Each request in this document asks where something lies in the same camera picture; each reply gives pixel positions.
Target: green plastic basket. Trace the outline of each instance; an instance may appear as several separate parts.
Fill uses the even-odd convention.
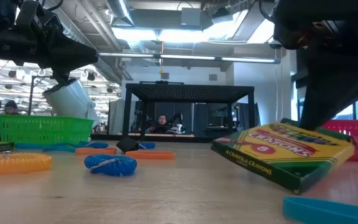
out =
[[[1,141],[54,144],[87,141],[93,120],[63,116],[0,115]]]

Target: orange plastic piece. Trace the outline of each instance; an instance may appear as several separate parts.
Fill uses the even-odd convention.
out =
[[[168,151],[151,151],[151,150],[141,150],[141,151],[129,151],[125,153],[125,156],[132,157],[134,159],[175,159],[175,153]]]
[[[92,149],[92,148],[78,148],[75,149],[75,154],[106,154],[106,155],[115,155],[117,149],[114,147],[107,147],[105,149]]]
[[[51,165],[52,158],[41,153],[0,154],[0,174],[38,172],[49,169]]]

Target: table surface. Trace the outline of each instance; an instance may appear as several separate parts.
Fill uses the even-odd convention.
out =
[[[187,103],[234,103],[254,92],[253,86],[126,84],[142,101]]]
[[[292,223],[281,212],[289,191],[209,147],[158,142],[176,160],[138,160],[131,177],[91,174],[85,156],[51,152],[50,171],[0,175],[0,224]],[[305,196],[358,205],[358,162],[345,163]]]

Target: blue plastic piece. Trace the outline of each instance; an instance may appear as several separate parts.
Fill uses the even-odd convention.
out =
[[[137,167],[135,159],[128,156],[110,156],[104,154],[90,155],[85,158],[85,166],[90,169],[94,166],[100,165],[100,163],[109,161],[111,159],[117,159],[117,161],[107,163],[95,169],[92,169],[92,173],[102,173],[112,176],[128,176],[132,175]]]
[[[80,141],[81,146],[88,146],[95,149],[105,149],[109,147],[109,143],[106,142],[86,142],[86,141]]]
[[[140,142],[139,149],[154,149],[155,142]]]
[[[283,214],[305,224],[358,224],[358,206],[314,198],[285,197]]]
[[[57,143],[57,144],[49,144],[49,145],[27,144],[27,143],[15,144],[16,149],[42,149],[44,152],[48,152],[48,151],[75,152],[75,149],[79,147],[92,148],[89,146],[82,146],[79,144],[71,144],[71,143]]]

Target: crayola crayons box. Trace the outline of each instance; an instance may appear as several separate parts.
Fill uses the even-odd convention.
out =
[[[215,139],[211,147],[226,159],[296,194],[340,166],[354,153],[350,136],[319,128],[307,131],[283,119]]]

